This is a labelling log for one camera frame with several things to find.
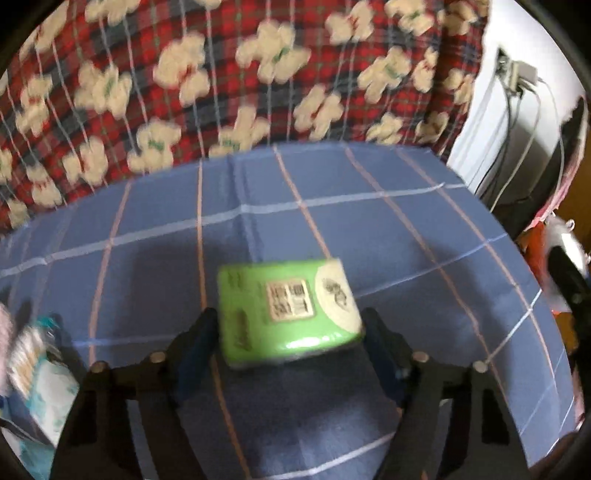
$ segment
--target black cable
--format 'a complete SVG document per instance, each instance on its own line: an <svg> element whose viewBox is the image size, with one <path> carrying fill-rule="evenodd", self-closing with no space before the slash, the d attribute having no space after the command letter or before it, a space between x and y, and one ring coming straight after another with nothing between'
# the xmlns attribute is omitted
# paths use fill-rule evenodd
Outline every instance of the black cable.
<svg viewBox="0 0 591 480"><path fill-rule="evenodd" d="M503 86L503 91L505 92L505 100L507 102L507 114L508 114L508 118L507 118L507 133L505 135L505 140L503 140L503 143L501 145L501 148L499 149L499 154L501 153L501 151L503 151L502 153L502 158L501 158L501 164L499 165L499 168L497 169L496 173L495 173L495 178L487 185L486 190L482 193L482 195L480 195L480 198L483 198L489 191L489 188L491 187L493 182L496 182L497 178L498 178L498 174L501 171L501 167L503 166L503 163L505 162L505 159L507 157L507 152L509 150L509 140L510 140L510 136L511 136L511 129L513 128L512 122L511 122L511 97L509 96L509 93L507 92L507 89L505 88L505 86L503 85L502 80L497 77L498 80L501 82L501 85ZM490 172L492 171L492 169L494 168L494 166L496 165L496 161L494 161L490 167L488 167L488 170L486 171L486 173L484 174L484 176L482 177L482 179L480 180L480 183L478 184L478 188L476 188L476 193L478 194L478 190L480 190L480 188L482 187L482 184L484 183L484 181L486 180L486 178L489 176Z"/></svg>

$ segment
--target white wall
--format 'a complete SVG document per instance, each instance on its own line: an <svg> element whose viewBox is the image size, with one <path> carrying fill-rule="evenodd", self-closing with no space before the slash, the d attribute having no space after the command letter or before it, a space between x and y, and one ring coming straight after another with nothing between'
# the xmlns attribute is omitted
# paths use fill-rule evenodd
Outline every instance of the white wall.
<svg viewBox="0 0 591 480"><path fill-rule="evenodd" d="M506 124L501 126L501 131L496 132L499 119L506 109L504 93L498 82L494 85L491 100L488 102L482 120L477 128L473 125L475 113L482 104L495 69L499 46L509 54L511 59L525 61L538 69L538 76L550 85L554 93L561 121L570 117L579 97L584 96L579 79L545 29L515 0L491 0L489 22L483 39L482 69L476 79L474 100L466 125L452 149L449 160L449 165L464 179L473 192L495 160L505 137ZM556 115L550 94L542 84L538 84L537 90L542 100L542 111L534 146L511 186L507 188L507 197L504 196L507 200L519 196L520 192L535 183L558 141ZM513 102L515 112L517 100ZM531 92L526 92L521 104L518 126L509 145L508 168L504 170L505 178L509 176L523 152L532 130L536 111L535 96ZM492 148L486 152L485 148L491 136L496 136L496 139Z"/></svg>

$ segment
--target red plaid fabric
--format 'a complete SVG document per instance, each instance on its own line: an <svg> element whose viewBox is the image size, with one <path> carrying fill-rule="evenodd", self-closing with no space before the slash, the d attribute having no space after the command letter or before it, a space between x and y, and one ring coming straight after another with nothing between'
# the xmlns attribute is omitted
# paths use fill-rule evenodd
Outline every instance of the red plaid fabric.
<svg viewBox="0 0 591 480"><path fill-rule="evenodd" d="M329 15L340 14L355 31L363 21L352 13L357 3L362 2L65 2L60 7L65 20L60 21L57 12L44 22L32 42L15 53L0 82L0 229L9 231L27 216L73 202L136 174L129 167L129 156L132 152L142 154L138 130L153 119L180 128L178 141L152 142L162 155L170 148L172 165L207 157L212 146L223 146L220 129L231 129L244 105L253 106L256 117L269 123L269 133L259 145L309 140L310 129L296 129L294 110L318 84L324 86L326 95L340 95L342 108L340 118L330 121L323 139L364 141L368 129L381 125L382 117L389 113L400 127L388 138L374 136L373 141L429 145L446 161L463 127L480 68L488 0L365 0L373 13L371 35L332 44L326 25ZM103 14L89 19L89 11L97 6ZM257 35L265 20L289 25L294 45L309 50L308 62L285 83L262 82L261 62L256 58L248 67L241 67L236 60L239 45ZM159 85L154 69L172 41L181 41L191 33L203 36L200 68L207 74L210 89L192 105L183 105L181 90ZM408 72L402 67L400 83L387 86L379 101L370 103L366 89L359 85L359 75L396 47L408 60ZM272 62L278 63L284 53L281 50ZM434 63L426 63L429 54L435 54ZM74 105L81 88L80 68L88 61L101 73L115 66L119 79L131 79L122 116L109 109L98 113ZM189 67L183 76L191 72ZM23 90L39 75L51 79L51 88L45 97L31 94L24 105ZM417 83L421 75L427 87ZM38 104L45 104L45 118L34 115ZM30 124L42 122L38 135L33 128L18 128L19 116L27 115ZM89 181L88 175L83 175L89 167L82 152L91 138L102 142L107 159L100 181ZM64 159L72 155L80 160L83 173L74 181L64 167ZM38 167L47 175L31 180L27 172Z"/></svg>

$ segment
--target orange stripe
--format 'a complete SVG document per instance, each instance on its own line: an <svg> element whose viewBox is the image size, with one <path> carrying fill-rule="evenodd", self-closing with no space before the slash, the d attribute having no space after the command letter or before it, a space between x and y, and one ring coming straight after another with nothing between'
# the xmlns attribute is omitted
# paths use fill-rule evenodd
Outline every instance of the orange stripe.
<svg viewBox="0 0 591 480"><path fill-rule="evenodd" d="M310 230L312 230L312 234L314 235L314 238L316 238L316 241L318 242L318 245L320 246L322 253L324 253L324 256L326 258L330 258L331 257L330 250L326 246L324 238L322 237L322 234L318 230L318 226L316 225L316 222L312 218L312 215L310 214L308 207L304 203L304 200L302 200L300 192L298 191L298 189L296 187L296 184L291 179L291 176L290 176L289 172L287 171L285 164L283 163L283 158L281 157L281 153L279 152L279 149L275 145L273 145L273 151L275 152L275 158L277 159L277 163L279 164L279 168L281 169L281 173L283 174L283 178L287 182L294 198L296 199L296 203L298 204L298 207L300 208L302 214L304 215L304 218L306 219L306 222L308 223Z"/></svg>
<svg viewBox="0 0 591 480"><path fill-rule="evenodd" d="M351 149L348 146L345 146L345 154L347 155L347 158L351 162L351 165L354 166L355 170L357 170L359 172L359 174L372 186L372 188L376 192L384 192L384 189L380 186L378 181L367 170L365 170L359 162L357 162L357 160L355 159L355 156L353 155L353 152L351 151ZM482 335L482 332L480 331L480 325L478 323L478 319L476 318L476 316L472 312L472 309L460 297L460 294L459 294L453 280L445 272L445 270L441 266L439 266L439 263L437 262L437 258L433 254L432 250L425 243L425 240L423 239L421 234L414 227L413 223L404 214L404 212L401 210L401 208L390 197L384 197L383 200L394 211L396 216L400 219L400 221L408 229L408 231L411 233L411 235L414 237L414 239L417 241L417 243L421 246L421 249L429 257L429 260L437 267L437 271L443 277L443 280L445 281L449 290L452 292L452 295L456 299L458 305L468 315L468 318L470 319L470 321L472 323L472 327L474 329L474 332L476 333L476 337L478 338L478 341L480 342L480 344L484 347L486 356L489 357L491 355L491 353L486 345L486 341L484 339L484 336ZM504 391L503 386L501 384L501 378L500 378L499 373L496 369L496 366L494 365L494 363L492 361L491 361L490 365L491 365L491 370L496 378L496 381L499 384L499 389L501 390L501 393L503 394L503 396L506 399L505 391Z"/></svg>
<svg viewBox="0 0 591 480"><path fill-rule="evenodd" d="M105 277L107 275L109 259L111 258L113 239L119 230L119 224L123 218L123 211L125 209L125 204L127 203L127 198L129 198L130 190L131 182L129 181L125 184L125 190L123 192L123 196L121 197L121 203L119 204L119 209L115 215L115 220L113 221L113 226L111 227L111 231L109 233L109 239L107 240L107 245L105 247L105 251L103 252L103 260L100 263L99 278L96 281L95 296L92 299L92 309L90 311L90 319L88 321L88 337L90 340L94 340L96 338L96 330L99 324L100 301L103 296L103 288L105 286ZM96 346L91 343L88 349L88 364L92 365L95 362Z"/></svg>
<svg viewBox="0 0 591 480"><path fill-rule="evenodd" d="M201 297L201 309L204 310L207 308L207 288L205 284L205 261L204 261L204 253L203 253L203 160L199 162L199 173L197 176L197 264L199 267L199 296ZM228 436L230 437L230 441L232 442L232 446L234 447L234 451L236 452L236 456L238 457L238 462L240 463L240 467L244 472L245 478L250 480L252 478L251 471L248 468L248 463L246 462L246 457L242 451L242 447L240 446L240 442L238 441L238 435L236 434L236 429L234 428L234 422L232 421L232 416L230 415L230 411L228 410L228 405L226 404L226 399L223 395L223 388L222 388L222 379L220 377L219 368L217 366L217 359L215 353L212 355L212 358L209 362L209 368L212 372L213 377L213 385L216 391L217 401L220 405L220 410L222 411L222 416L224 422L226 423L226 428L228 430Z"/></svg>
<svg viewBox="0 0 591 480"><path fill-rule="evenodd" d="M424 180L426 180L432 186L435 185L435 181L420 166L418 166L413 161L412 158L407 157L400 150L397 150L397 153L407 163L407 165L409 165L414 171L416 171ZM524 295L523 291L521 290L521 287L515 281L515 279L513 278L513 275L511 275L511 272L509 271L509 269L507 269L505 263L501 260L499 255L496 253L496 250L492 247L492 245L490 245L488 242L486 242L486 239L485 239L484 235L482 235L482 232L479 230L479 228L472 222L470 217L468 217L468 215L466 215L466 213L460 208L460 206L447 194L447 192L444 191L444 189L438 189L437 191L439 192L439 195L441 195L445 199L445 201L457 212L457 214L460 217L462 217L462 219L468 224L468 226L476 234L476 236L480 240L485 242L486 249L491 253L492 258L499 265L499 267L501 268L501 270L505 274L505 277L507 278L509 283L511 283L511 285L515 287L515 289L517 291L517 295L519 295L519 298L521 299L521 303L525 307L526 311L529 310L530 303L525 298L525 295ZM552 375L552 380L554 381L554 388L556 389L556 392L558 393L558 386L556 385L556 379L554 377L554 367L552 366L552 360L550 359L550 352L548 351L548 346L546 345L546 342L544 340L544 336L542 335L542 331L540 329L540 325L538 324L538 320L535 318L535 314L534 314L533 309L530 313L530 318L531 318L532 323L534 324L534 328L535 328L535 331L538 335L538 338L540 339L540 343L542 344L542 348L544 349L546 361L548 362L548 366L550 367L550 374Z"/></svg>

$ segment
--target white label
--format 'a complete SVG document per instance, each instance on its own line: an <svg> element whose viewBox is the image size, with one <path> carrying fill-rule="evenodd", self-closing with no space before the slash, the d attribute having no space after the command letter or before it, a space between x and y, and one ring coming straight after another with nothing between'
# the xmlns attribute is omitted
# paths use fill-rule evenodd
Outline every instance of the white label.
<svg viewBox="0 0 591 480"><path fill-rule="evenodd" d="M267 302L271 318L275 322L289 322L314 316L308 284L299 278L267 283Z"/></svg>
<svg viewBox="0 0 591 480"><path fill-rule="evenodd" d="M314 286L320 307L330 320L349 333L361 332L361 315L340 260L332 259L322 265L316 272Z"/></svg>

